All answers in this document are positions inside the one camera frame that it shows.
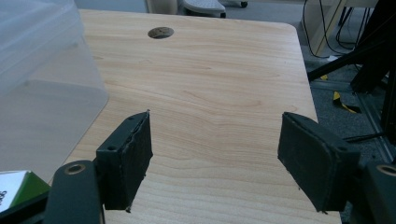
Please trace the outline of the black metal stand leg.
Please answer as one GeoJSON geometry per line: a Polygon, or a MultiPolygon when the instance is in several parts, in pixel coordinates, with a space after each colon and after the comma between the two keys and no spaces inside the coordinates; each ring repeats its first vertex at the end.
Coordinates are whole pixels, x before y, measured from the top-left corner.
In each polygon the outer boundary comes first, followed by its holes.
{"type": "Polygon", "coordinates": [[[371,92],[391,68],[396,54],[396,0],[378,0],[357,47],[348,54],[307,73],[309,81],[348,64],[361,69],[350,82],[354,92],[371,92]]]}

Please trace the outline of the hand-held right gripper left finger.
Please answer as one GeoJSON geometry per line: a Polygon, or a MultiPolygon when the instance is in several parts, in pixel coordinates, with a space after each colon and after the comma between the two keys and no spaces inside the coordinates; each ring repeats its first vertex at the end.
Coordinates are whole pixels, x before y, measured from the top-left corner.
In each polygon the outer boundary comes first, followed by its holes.
{"type": "Polygon", "coordinates": [[[131,210],[152,156],[149,111],[125,119],[97,148],[94,163],[106,210],[131,210]]]}

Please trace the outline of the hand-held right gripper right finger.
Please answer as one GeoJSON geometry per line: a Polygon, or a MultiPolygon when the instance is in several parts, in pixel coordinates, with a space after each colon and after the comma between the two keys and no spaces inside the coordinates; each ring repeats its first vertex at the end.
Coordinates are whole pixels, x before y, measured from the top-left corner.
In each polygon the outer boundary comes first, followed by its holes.
{"type": "Polygon", "coordinates": [[[361,153],[302,115],[285,112],[277,157],[320,212],[341,211],[361,153]]]}

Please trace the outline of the light wooden desk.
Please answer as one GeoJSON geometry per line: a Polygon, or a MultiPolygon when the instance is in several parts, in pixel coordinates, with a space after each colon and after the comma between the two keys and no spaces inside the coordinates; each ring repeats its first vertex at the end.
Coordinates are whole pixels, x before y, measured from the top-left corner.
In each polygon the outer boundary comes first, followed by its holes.
{"type": "Polygon", "coordinates": [[[374,8],[377,2],[378,0],[304,0],[302,26],[312,53],[321,55],[345,7],[374,8]]]}

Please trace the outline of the grey office chair base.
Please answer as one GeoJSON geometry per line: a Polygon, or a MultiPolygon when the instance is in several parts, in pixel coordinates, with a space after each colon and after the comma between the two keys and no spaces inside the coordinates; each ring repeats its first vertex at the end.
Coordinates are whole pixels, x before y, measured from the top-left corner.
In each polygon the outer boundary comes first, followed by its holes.
{"type": "Polygon", "coordinates": [[[183,0],[183,6],[189,11],[202,14],[219,14],[226,17],[226,9],[218,0],[183,0]]]}

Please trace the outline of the clear plastic storage box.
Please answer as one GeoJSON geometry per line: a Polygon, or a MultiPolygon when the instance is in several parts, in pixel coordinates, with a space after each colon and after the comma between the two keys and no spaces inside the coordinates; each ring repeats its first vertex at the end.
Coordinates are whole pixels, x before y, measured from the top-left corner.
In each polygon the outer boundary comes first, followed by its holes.
{"type": "Polygon", "coordinates": [[[107,99],[73,0],[0,0],[0,171],[51,180],[107,99]]]}

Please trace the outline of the aluminium floor rail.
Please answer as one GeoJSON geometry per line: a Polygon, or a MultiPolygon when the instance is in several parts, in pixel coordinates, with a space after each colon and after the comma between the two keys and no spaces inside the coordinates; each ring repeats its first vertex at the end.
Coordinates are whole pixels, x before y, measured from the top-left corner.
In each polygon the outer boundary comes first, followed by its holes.
{"type": "Polygon", "coordinates": [[[382,105],[372,94],[355,93],[348,82],[316,80],[310,84],[319,123],[342,138],[357,138],[363,135],[376,134],[368,140],[360,140],[353,146],[362,153],[364,162],[392,162],[396,157],[396,147],[384,135],[380,125],[380,108],[382,105]],[[357,106],[361,112],[352,113],[332,102],[333,93],[341,95],[345,105],[357,106]]]}

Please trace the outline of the yellow and black tape strip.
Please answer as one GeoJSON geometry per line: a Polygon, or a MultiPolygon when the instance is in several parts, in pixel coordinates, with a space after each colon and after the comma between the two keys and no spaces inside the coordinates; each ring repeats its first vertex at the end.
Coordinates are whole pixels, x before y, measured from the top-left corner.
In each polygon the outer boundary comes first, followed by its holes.
{"type": "Polygon", "coordinates": [[[335,106],[343,108],[343,109],[345,109],[346,111],[348,111],[350,113],[357,114],[357,113],[361,112],[361,109],[358,106],[344,104],[342,102],[342,100],[341,100],[341,95],[340,95],[340,93],[338,91],[335,91],[333,93],[332,103],[335,106]]]}

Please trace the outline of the green and white box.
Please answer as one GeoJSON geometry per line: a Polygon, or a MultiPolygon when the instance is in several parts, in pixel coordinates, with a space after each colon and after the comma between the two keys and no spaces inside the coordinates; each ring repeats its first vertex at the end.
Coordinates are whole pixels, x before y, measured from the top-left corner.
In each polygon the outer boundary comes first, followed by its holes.
{"type": "Polygon", "coordinates": [[[50,185],[30,170],[0,172],[0,213],[50,190],[50,185]]]}

